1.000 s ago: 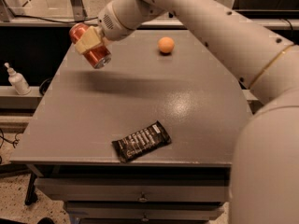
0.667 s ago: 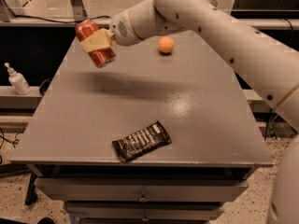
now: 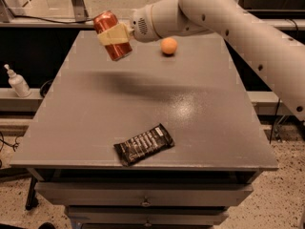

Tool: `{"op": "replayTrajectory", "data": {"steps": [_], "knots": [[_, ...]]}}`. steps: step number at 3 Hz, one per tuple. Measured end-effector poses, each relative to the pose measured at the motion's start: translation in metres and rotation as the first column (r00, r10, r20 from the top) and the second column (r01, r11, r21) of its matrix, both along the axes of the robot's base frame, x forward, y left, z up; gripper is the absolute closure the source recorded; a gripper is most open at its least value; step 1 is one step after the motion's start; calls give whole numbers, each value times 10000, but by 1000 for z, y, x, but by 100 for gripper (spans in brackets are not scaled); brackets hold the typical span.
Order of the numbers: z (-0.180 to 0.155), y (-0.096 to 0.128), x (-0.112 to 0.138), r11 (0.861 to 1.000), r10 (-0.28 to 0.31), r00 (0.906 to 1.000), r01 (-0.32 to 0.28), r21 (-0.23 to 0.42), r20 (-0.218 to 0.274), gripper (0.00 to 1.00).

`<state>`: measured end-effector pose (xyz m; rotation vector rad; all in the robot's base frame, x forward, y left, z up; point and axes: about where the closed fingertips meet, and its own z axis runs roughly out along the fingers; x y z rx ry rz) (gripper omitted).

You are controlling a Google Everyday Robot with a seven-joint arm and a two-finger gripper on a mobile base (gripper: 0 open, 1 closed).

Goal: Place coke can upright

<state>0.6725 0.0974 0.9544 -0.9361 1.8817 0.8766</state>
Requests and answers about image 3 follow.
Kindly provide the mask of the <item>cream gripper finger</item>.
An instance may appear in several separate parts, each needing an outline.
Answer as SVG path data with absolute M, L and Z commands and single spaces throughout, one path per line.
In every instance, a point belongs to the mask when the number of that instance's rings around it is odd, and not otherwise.
M 97 38 L 101 45 L 109 46 L 128 43 L 132 37 L 133 28 L 126 23 L 118 23 L 115 26 L 97 30 Z

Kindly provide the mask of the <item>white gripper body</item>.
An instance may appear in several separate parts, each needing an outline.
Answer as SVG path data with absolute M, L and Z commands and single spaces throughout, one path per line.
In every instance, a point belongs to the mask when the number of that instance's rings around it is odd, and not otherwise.
M 167 34 L 164 11 L 160 2 L 134 10 L 130 19 L 133 37 L 143 43 L 165 38 Z

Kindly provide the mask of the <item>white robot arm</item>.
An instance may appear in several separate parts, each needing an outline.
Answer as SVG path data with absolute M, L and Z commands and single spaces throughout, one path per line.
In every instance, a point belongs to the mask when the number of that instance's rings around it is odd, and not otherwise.
M 243 10 L 234 0 L 161 0 L 133 12 L 129 23 L 111 12 L 93 19 L 101 45 L 129 54 L 129 41 L 151 42 L 208 31 L 219 34 L 299 120 L 305 120 L 305 45 Z

